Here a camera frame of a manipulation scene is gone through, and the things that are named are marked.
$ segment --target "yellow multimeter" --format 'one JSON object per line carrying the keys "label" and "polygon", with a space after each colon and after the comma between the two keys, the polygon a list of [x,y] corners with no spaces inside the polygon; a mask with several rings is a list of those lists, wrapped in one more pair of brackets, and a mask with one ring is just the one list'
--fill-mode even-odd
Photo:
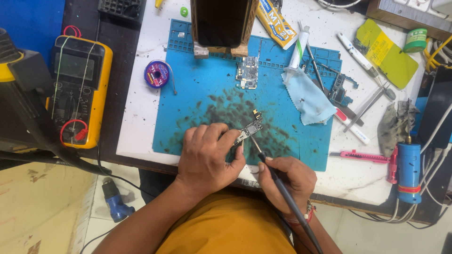
{"label": "yellow multimeter", "polygon": [[66,146],[89,149],[97,145],[112,58],[112,50],[102,43],[65,35],[56,38],[50,64],[56,95],[47,98],[47,111],[59,131],[73,119],[88,126],[87,135],[77,140],[75,136],[85,125],[68,124],[62,133]]}

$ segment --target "man's left hand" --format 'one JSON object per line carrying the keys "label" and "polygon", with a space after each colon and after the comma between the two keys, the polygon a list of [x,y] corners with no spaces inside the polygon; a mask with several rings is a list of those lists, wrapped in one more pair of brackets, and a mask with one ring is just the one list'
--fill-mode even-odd
{"label": "man's left hand", "polygon": [[184,191],[197,199],[231,184],[246,164],[242,146],[235,151],[235,159],[231,164],[225,162],[226,155],[238,136],[240,131],[229,130],[224,123],[188,129],[184,135],[184,147],[175,183],[181,184]]}

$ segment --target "white desk surface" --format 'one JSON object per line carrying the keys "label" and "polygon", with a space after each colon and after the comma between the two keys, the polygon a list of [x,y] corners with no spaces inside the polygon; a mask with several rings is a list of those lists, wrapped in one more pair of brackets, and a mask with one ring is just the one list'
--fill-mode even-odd
{"label": "white desk surface", "polygon": [[[182,6],[190,10],[188,0],[164,0],[160,9],[155,9],[154,1],[149,0],[146,3],[116,150],[117,155],[168,165],[178,164],[180,156],[157,153],[152,150],[160,92],[159,89],[152,89],[145,83],[143,71],[150,61],[165,59],[164,47],[167,47],[171,19],[191,22],[190,13],[186,18],[180,15]],[[366,17],[358,13],[352,14],[345,9],[331,11],[323,8],[314,0],[284,1],[281,12],[293,29],[298,28],[298,19],[301,20],[303,26],[310,26],[309,43],[311,46],[341,52],[343,60],[341,72],[352,77],[360,85],[359,89],[352,89],[351,83],[344,86],[347,95],[353,99],[353,103],[349,107],[354,112],[358,112],[361,105],[377,90],[377,85],[347,53],[336,34],[341,31],[349,40],[352,40]],[[377,20],[376,22],[395,44],[403,48],[406,34],[403,33],[402,28]],[[269,38],[257,18],[251,34]],[[416,100],[425,61],[421,53],[411,54],[411,56],[419,63],[419,68],[405,89],[398,90],[392,86],[397,94],[396,101],[407,100],[409,97],[414,102]],[[383,96],[362,117],[364,126],[360,129],[372,139],[367,146],[363,145],[352,133],[343,133],[344,125],[334,119],[329,151],[356,149],[364,153],[380,154],[377,126],[390,103]],[[250,172],[256,167],[246,166],[239,178],[257,181],[257,175]],[[387,171],[387,165],[328,157],[326,172],[316,172],[318,180],[314,193],[379,205],[386,201],[391,189],[391,184],[386,182]]]}

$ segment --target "pink utility knife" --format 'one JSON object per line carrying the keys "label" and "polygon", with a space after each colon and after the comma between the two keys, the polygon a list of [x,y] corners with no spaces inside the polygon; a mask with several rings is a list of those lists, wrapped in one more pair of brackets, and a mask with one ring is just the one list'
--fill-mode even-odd
{"label": "pink utility knife", "polygon": [[351,152],[342,151],[339,153],[330,153],[330,156],[341,156],[342,158],[349,158],[349,159],[357,159],[357,160],[370,160],[375,163],[389,163],[389,160],[391,158],[384,157],[382,155],[374,155],[374,154],[364,154],[364,153],[357,153],[356,150],[352,150]]}

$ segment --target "blue cleaning cloth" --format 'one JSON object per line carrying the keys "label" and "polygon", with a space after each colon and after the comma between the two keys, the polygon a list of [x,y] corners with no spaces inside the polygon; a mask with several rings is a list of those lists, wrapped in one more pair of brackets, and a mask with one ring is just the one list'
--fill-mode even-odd
{"label": "blue cleaning cloth", "polygon": [[[286,79],[286,75],[286,72],[281,74],[283,80]],[[336,113],[336,108],[304,72],[301,71],[301,74],[292,76],[289,84],[286,85],[286,89],[293,104],[301,112],[300,119],[303,125],[322,121],[326,124],[327,120]]]}

